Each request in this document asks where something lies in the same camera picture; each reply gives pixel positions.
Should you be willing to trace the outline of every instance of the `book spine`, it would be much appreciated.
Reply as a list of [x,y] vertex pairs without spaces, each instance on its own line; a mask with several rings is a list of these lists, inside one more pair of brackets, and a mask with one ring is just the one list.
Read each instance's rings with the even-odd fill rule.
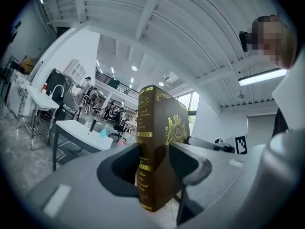
[[140,203],[148,211],[153,211],[153,86],[140,91],[138,106],[137,141],[140,145],[140,164],[137,169],[137,187]]

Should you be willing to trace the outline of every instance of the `faucet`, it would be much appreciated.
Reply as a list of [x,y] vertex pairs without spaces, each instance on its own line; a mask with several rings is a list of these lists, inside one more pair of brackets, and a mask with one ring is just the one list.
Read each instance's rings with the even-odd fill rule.
[[56,85],[55,87],[54,87],[54,89],[53,89],[53,92],[51,92],[50,91],[50,95],[49,95],[49,98],[50,99],[52,99],[52,97],[53,97],[53,93],[54,93],[54,91],[55,91],[55,89],[56,89],[56,87],[58,87],[58,86],[61,86],[61,88],[62,88],[62,93],[61,93],[61,97],[63,97],[63,92],[65,91],[65,89],[63,88],[63,86],[62,85]]

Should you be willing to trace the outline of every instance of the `shelf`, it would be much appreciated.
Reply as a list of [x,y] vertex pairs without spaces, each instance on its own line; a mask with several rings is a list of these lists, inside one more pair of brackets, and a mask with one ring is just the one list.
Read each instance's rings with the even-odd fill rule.
[[[32,133],[32,122],[33,122],[33,117],[32,116],[22,116],[21,117],[25,126],[27,127],[28,131]],[[38,123],[34,125],[34,136],[41,136],[41,135],[46,135],[48,132]]]

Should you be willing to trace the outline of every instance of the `book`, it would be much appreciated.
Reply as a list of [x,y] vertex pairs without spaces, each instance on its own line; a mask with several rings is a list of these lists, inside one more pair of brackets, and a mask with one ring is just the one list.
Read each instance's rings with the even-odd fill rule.
[[170,164],[169,144],[183,143],[190,135],[187,109],[159,87],[149,85],[140,91],[137,122],[140,203],[155,212],[182,189]]

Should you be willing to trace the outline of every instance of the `blue bottle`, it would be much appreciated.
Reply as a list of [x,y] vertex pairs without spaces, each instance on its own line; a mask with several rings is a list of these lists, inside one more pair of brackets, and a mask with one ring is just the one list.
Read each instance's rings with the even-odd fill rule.
[[100,133],[100,137],[106,137],[107,127],[108,127],[108,124],[105,125],[105,127],[102,129],[102,131]]

